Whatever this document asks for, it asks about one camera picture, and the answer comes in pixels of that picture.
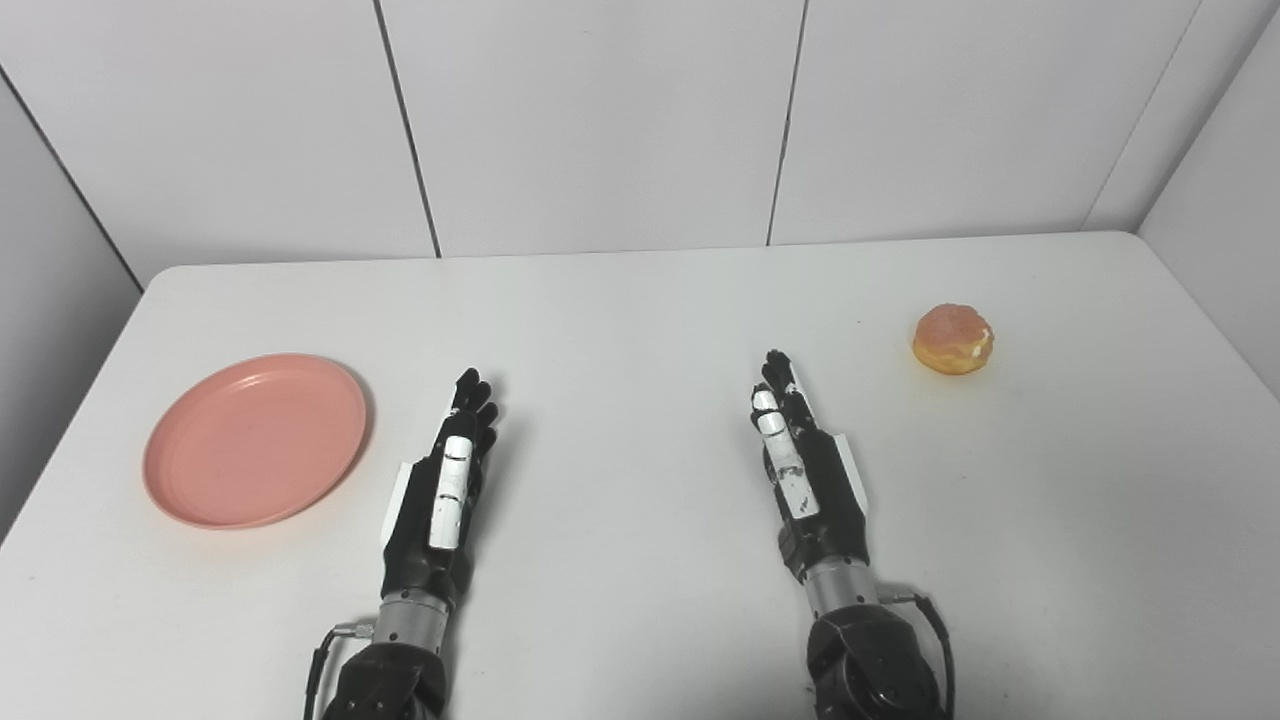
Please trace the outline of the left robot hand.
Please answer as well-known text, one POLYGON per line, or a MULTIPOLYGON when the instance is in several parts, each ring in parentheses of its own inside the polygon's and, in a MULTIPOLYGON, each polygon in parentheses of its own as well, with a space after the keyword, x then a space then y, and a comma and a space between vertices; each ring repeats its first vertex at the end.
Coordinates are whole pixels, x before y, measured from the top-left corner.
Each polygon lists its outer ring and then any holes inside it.
POLYGON ((468 591, 468 533, 498 416, 492 386, 476 368, 463 372, 429 454, 410 469, 383 550, 381 597, 422 593, 456 610, 468 591))

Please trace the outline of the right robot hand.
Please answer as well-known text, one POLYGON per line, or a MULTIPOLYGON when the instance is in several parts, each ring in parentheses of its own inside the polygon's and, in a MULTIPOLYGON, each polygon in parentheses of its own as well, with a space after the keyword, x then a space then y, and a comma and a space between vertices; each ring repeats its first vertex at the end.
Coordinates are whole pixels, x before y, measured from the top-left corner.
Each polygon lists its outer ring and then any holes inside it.
POLYGON ((852 462, 823 430, 791 357, 772 348, 751 391, 751 424, 781 515, 783 565, 804 582, 832 559, 869 566, 867 515, 852 486, 852 462))

